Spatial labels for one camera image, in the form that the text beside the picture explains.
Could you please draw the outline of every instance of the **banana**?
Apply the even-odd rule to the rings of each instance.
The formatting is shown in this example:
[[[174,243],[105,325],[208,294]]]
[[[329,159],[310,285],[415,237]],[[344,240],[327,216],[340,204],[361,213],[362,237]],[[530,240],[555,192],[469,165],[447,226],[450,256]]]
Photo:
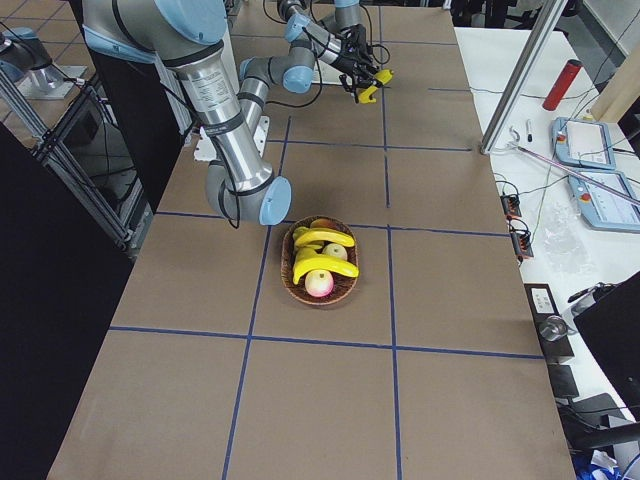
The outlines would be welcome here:
[[[316,253],[312,248],[301,248],[293,265],[293,283],[297,285],[300,278],[311,270],[329,270],[330,272],[355,278],[360,274],[353,263],[324,253]]]
[[[316,242],[318,240],[339,243],[343,247],[353,247],[356,242],[351,235],[333,230],[332,228],[310,228],[303,232],[294,241],[294,246],[302,247],[308,243]]]

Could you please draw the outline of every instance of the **wicker basket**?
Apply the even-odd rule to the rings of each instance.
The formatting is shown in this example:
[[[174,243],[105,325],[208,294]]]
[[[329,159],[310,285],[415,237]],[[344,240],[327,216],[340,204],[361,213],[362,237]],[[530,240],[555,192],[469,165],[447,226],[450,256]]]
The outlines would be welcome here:
[[[289,291],[291,295],[297,300],[300,300],[302,303],[306,303],[307,305],[331,305],[336,302],[339,302],[347,295],[349,292],[353,290],[353,287],[356,284],[357,278],[345,277],[343,275],[339,275],[337,273],[333,273],[333,291],[327,295],[326,297],[316,298],[309,295],[304,289],[304,282],[300,281],[298,285],[293,284],[293,263],[295,261],[295,256],[293,254],[293,231],[298,227],[308,227],[311,222],[318,218],[327,218],[336,224],[336,230],[340,230],[341,232],[347,233],[351,235],[354,239],[356,238],[351,229],[342,223],[340,220],[336,220],[335,218],[327,217],[325,215],[316,215],[313,217],[303,218],[302,220],[297,221],[284,235],[284,239],[282,240],[282,257],[280,261],[280,276],[282,277],[282,283],[284,283],[285,288]],[[354,247],[347,248],[347,260],[353,263],[355,266],[358,266],[358,243]]]

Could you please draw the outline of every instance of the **red bottle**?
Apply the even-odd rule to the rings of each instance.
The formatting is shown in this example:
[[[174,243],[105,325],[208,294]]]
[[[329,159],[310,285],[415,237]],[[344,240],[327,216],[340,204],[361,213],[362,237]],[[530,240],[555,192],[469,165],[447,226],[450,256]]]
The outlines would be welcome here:
[[[564,94],[567,93],[567,90],[569,90],[569,87],[573,83],[573,80],[576,78],[576,75],[578,75],[578,72],[581,68],[582,62],[580,60],[569,60],[567,62],[567,64],[562,69],[562,72],[560,72],[556,83],[554,83],[553,87],[551,87],[551,91],[542,104],[542,108],[544,108],[545,110],[549,110],[550,112],[558,108],[560,100],[562,100]]]

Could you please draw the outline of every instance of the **blue tape line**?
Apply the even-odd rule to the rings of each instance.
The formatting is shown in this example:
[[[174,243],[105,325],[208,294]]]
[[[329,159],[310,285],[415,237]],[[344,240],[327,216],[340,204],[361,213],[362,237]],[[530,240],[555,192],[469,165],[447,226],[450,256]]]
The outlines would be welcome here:
[[[278,175],[282,175],[282,168],[284,165],[284,157],[287,152],[287,142],[289,141],[289,131],[291,130],[291,115],[287,118],[287,129],[284,131],[284,145],[282,146],[282,153],[280,154],[280,168],[278,168]]]
[[[434,92],[467,92],[471,93],[471,90],[468,88],[433,88],[429,87],[427,90],[431,90]]]
[[[306,345],[326,345],[330,347],[351,347],[351,348],[372,348],[377,350],[391,350],[391,345],[379,343],[342,342],[339,340],[313,340],[310,338],[293,337],[269,337],[264,335],[254,335],[253,340],[277,343],[302,343]]]
[[[283,143],[284,140],[267,140],[271,143]],[[469,147],[410,147],[400,145],[369,145],[366,143],[331,143],[331,142],[318,142],[313,140],[289,140],[291,144],[296,145],[326,145],[330,147],[360,147],[360,148],[378,148],[387,150],[429,150],[435,152],[471,152],[472,148]]]
[[[434,152],[471,152],[469,147],[404,147],[399,145],[387,145],[389,150],[431,150]]]
[[[242,335],[239,333],[204,332],[201,330],[176,330],[172,328],[149,328],[112,325],[109,327],[109,330],[115,330],[117,332],[161,333],[164,335],[185,335],[193,337],[237,338],[241,340],[247,338],[246,335]]]
[[[138,333],[158,333],[162,335],[184,335],[193,337],[213,337],[213,338],[231,338],[238,340],[247,340],[248,335],[241,333],[221,333],[221,332],[208,332],[203,330],[180,330],[172,328],[150,328],[150,327],[137,327],[129,325],[112,325],[109,330],[115,330],[120,332],[138,332]],[[352,348],[373,348],[377,350],[392,350],[393,345],[385,345],[380,343],[364,343],[364,342],[346,342],[340,340],[315,340],[310,338],[294,338],[294,337],[270,337],[268,335],[251,335],[251,340],[258,340],[262,342],[274,342],[274,343],[302,343],[309,345],[326,345],[333,347],[352,347]],[[475,355],[481,357],[503,357],[503,358],[522,358],[543,360],[544,357],[540,355],[530,355],[526,353],[504,353],[504,352],[489,352],[482,350],[457,350],[447,348],[433,348],[433,347],[418,347],[410,345],[397,345],[396,350],[409,351],[409,352],[424,352],[424,353],[442,353],[450,355]]]
[[[387,208],[391,208],[391,194],[389,193],[389,158],[387,150],[384,152],[384,193]]]
[[[224,457],[224,467],[222,469],[222,480],[226,480],[229,473],[229,462],[231,460],[231,452],[233,449],[233,440],[236,433],[236,424],[238,422],[238,412],[240,410],[240,400],[242,398],[242,389],[244,387],[244,378],[247,373],[247,364],[249,363],[249,350],[251,349],[251,338],[253,328],[256,322],[256,311],[258,308],[258,300],[260,299],[260,290],[262,288],[262,278],[264,276],[264,268],[267,263],[267,251],[269,249],[269,240],[271,238],[271,226],[267,228],[267,235],[264,240],[264,249],[262,250],[262,261],[260,262],[260,273],[258,274],[258,283],[256,285],[256,294],[253,299],[253,308],[251,309],[251,323],[249,324],[249,332],[247,334],[247,344],[244,349],[242,358],[242,368],[240,369],[240,380],[238,381],[238,390],[236,391],[236,402],[233,407],[233,417],[231,418],[231,427],[229,429],[229,440],[227,442],[227,451]]]
[[[544,357],[542,355],[532,355],[527,353],[487,352],[482,350],[457,350],[457,349],[450,349],[450,348],[409,347],[409,346],[398,346],[397,350],[401,350],[403,352],[443,353],[448,355],[471,355],[475,357],[499,357],[499,358],[518,358],[523,360],[544,360]]]
[[[156,215],[163,216],[174,216],[174,217],[195,217],[195,218],[211,218],[215,220],[226,220],[224,217],[220,215],[208,215],[204,213],[186,213],[186,212],[166,212],[166,211],[158,211]],[[283,220],[280,223],[292,224],[296,223],[297,220]],[[495,232],[476,232],[473,230],[449,230],[443,228],[427,228],[427,227],[401,227],[401,226],[383,226],[383,225],[365,225],[358,223],[351,223],[351,227],[353,228],[370,228],[377,230],[386,230],[390,228],[391,230],[401,231],[401,232],[430,232],[430,233],[442,233],[445,235],[470,235],[476,237],[498,237],[498,238],[508,238],[508,233],[495,233]]]
[[[451,42],[421,42],[421,41],[411,41],[411,40],[387,40],[385,43],[393,43],[396,45],[440,45],[445,47],[457,47],[457,43]]]
[[[396,427],[396,478],[402,480],[402,438],[400,435],[400,388],[398,382],[398,351],[396,334],[396,300],[393,285],[393,248],[391,227],[387,225],[387,261],[389,264],[389,305],[391,313],[391,355],[393,360],[393,409]]]
[[[508,233],[492,233],[492,232],[474,232],[466,230],[445,230],[440,228],[420,228],[420,227],[391,227],[391,230],[403,231],[403,232],[431,232],[431,233],[444,233],[451,235],[472,235],[478,237],[504,237],[508,238]]]

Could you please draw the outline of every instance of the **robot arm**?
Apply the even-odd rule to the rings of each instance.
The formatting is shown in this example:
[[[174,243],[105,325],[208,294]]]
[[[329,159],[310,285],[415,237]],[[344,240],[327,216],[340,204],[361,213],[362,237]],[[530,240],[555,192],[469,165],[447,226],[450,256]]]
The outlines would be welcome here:
[[[84,0],[87,45],[128,61],[173,70],[198,112],[220,161],[209,166],[212,208],[233,220],[280,223],[291,186],[260,158],[253,132],[221,61],[227,29],[221,0]]]
[[[389,71],[371,61],[358,0],[337,0],[335,18],[326,19],[335,25],[336,35],[302,13],[304,1],[279,1],[279,14],[288,20],[289,54],[242,62],[236,97],[221,61],[227,29],[222,0],[83,0],[83,28],[91,49],[143,63],[153,63],[157,55],[175,72],[220,154],[209,165],[207,199],[230,220],[275,225],[289,209],[289,182],[274,176],[253,142],[273,85],[308,91],[316,58],[344,72],[343,86],[362,103],[375,101],[373,91],[390,79]],[[389,72],[386,81],[381,72]],[[355,96],[362,88],[369,94]]]
[[[45,93],[64,82],[38,36],[26,27],[0,33],[0,69],[12,82],[28,75],[33,85]]]

